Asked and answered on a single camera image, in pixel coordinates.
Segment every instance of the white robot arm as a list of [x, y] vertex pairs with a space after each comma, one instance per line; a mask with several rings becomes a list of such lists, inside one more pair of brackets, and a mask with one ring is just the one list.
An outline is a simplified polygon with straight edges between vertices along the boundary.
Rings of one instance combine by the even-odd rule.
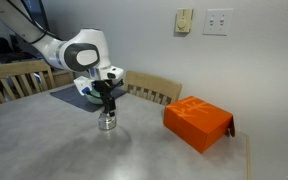
[[39, 50], [48, 64], [59, 69], [90, 71], [91, 79], [119, 79], [124, 71], [111, 65], [102, 31], [82, 29], [61, 41], [33, 21], [23, 0], [0, 0], [0, 20]]
[[74, 83], [81, 95], [92, 89], [100, 93], [105, 108], [99, 118], [99, 127], [114, 128], [116, 107], [111, 91], [123, 82], [113, 84], [112, 80], [121, 79], [124, 70], [111, 65], [103, 32], [82, 29], [73, 39], [61, 41], [33, 21], [26, 8], [24, 0], [0, 0], [0, 20], [39, 50], [49, 65], [70, 71], [87, 70], [90, 79], [80, 77]]

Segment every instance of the orange box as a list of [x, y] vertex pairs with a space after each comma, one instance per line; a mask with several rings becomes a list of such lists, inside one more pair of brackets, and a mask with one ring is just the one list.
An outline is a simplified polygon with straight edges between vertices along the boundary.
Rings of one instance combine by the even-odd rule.
[[228, 130], [235, 136], [231, 113], [194, 96], [167, 105], [164, 125], [200, 153]]

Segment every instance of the gray table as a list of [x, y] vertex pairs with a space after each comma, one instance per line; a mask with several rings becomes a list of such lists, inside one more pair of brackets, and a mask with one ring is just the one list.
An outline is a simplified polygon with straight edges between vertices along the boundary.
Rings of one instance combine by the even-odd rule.
[[118, 125], [49, 95], [0, 105], [0, 180], [247, 179], [247, 136], [223, 136], [200, 154], [163, 125], [164, 107], [130, 94]]

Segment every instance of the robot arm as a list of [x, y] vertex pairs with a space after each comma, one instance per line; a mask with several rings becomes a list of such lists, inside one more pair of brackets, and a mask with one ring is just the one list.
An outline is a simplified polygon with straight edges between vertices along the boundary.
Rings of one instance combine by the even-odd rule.
[[0, 20], [30, 42], [56, 68], [90, 72], [93, 80], [120, 79], [124, 71], [111, 65], [103, 32], [82, 29], [73, 39], [61, 41], [32, 20], [24, 0], [0, 0]]

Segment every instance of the chair backrest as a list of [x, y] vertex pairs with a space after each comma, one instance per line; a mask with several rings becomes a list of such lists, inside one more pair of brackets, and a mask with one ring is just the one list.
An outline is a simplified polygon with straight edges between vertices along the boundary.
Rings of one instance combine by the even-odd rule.
[[[51, 87], [47, 86], [44, 72], [50, 77]], [[0, 103], [6, 102], [8, 98], [15, 100], [52, 88], [55, 88], [52, 71], [43, 60], [0, 65]]]
[[182, 84], [162, 77], [134, 71], [126, 72], [125, 91], [167, 105], [178, 100]]

